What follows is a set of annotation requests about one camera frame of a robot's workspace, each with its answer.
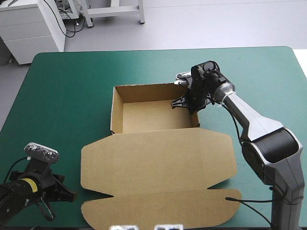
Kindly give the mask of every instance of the gray robot arm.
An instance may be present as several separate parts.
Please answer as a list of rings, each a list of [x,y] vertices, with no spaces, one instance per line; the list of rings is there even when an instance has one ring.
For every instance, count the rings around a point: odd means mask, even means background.
[[[173,107],[200,110],[210,103],[223,104],[242,126],[240,144],[245,160],[266,185],[271,185],[272,225],[277,230],[298,230],[304,195],[300,155],[302,145],[281,122],[259,114],[235,92],[234,85],[208,61],[178,74],[175,84],[188,87]]]

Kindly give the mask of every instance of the yellow label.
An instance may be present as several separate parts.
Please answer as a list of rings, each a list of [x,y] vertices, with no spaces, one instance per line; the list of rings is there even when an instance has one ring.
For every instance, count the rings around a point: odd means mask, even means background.
[[[37,185],[33,180],[29,178],[22,178],[21,180],[26,181],[31,186],[33,193],[37,192]]]

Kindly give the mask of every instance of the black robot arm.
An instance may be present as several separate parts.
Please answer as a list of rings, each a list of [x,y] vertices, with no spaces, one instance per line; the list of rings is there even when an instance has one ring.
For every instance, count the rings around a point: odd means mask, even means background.
[[[35,143],[29,143],[24,150],[29,155],[25,171],[12,172],[11,182],[0,184],[0,226],[33,204],[52,221],[55,214],[49,202],[73,202],[76,198],[76,193],[63,185],[64,176],[53,174],[50,169],[59,160],[57,151]]]

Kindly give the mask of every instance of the open cardboard box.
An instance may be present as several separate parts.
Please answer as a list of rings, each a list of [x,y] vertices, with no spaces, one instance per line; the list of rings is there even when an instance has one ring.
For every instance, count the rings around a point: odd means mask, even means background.
[[[199,128],[197,113],[172,109],[186,90],[172,83],[114,88],[112,135],[82,149],[82,187],[114,196],[82,205],[94,229],[209,227],[236,213],[239,203],[225,197],[240,199],[238,190],[208,189],[237,172],[232,140]]]

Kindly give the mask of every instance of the cabinet drawer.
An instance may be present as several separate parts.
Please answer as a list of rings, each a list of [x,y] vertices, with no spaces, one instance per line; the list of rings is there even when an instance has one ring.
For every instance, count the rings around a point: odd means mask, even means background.
[[[4,42],[19,64],[31,63],[36,54],[59,52],[52,36],[34,37]]]
[[[45,22],[0,27],[0,37],[4,41],[50,35],[51,32]]]
[[[43,22],[38,7],[0,11],[0,26]]]

